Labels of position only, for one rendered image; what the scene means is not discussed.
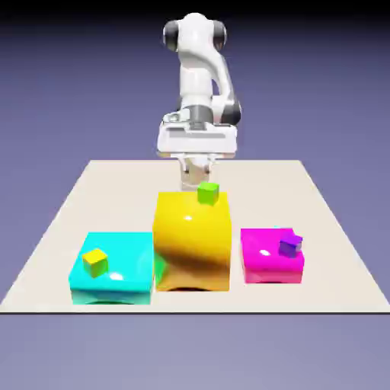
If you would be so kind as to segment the small yellow cube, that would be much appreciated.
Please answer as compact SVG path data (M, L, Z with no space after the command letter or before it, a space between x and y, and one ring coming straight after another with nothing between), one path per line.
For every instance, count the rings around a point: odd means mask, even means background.
M84 253L82 263L85 272L92 278L102 276L109 269L108 256L100 248Z

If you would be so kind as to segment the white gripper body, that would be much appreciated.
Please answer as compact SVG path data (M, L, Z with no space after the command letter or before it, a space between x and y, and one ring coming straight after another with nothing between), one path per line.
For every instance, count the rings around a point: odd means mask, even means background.
M191 129L189 122L161 123L157 150L163 155L234 155L237 133L237 128L230 125L204 123L202 129Z

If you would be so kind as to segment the large cyan box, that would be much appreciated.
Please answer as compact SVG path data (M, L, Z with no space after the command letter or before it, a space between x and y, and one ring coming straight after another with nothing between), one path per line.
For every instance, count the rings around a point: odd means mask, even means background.
M107 256L108 272L90 277L82 255L100 248ZM69 273L69 288L75 305L148 305L153 284L151 232L90 232Z

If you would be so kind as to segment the small green cube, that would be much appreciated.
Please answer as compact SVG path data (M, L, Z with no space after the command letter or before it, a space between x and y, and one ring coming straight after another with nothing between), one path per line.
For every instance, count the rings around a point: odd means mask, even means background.
M214 205L219 199L219 185L211 182L202 182L197 188L199 203Z

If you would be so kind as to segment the large magenta box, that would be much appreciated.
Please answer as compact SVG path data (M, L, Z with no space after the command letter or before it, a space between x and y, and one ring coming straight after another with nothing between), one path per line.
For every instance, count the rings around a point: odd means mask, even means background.
M301 252L293 258L279 254L282 235L291 228L241 229L241 259L246 283L301 283L305 264Z

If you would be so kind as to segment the small purple cube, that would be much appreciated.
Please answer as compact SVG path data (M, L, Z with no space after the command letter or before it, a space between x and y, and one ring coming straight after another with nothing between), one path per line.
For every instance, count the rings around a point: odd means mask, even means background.
M279 242L279 254L286 257L296 257L302 249L303 238L294 233L282 235Z

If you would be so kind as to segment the large yellow box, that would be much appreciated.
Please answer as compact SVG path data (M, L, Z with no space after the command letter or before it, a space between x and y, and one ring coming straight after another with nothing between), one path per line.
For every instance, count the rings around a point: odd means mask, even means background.
M213 205L200 203L195 192L159 193L152 235L159 292L229 290L232 221L226 192Z

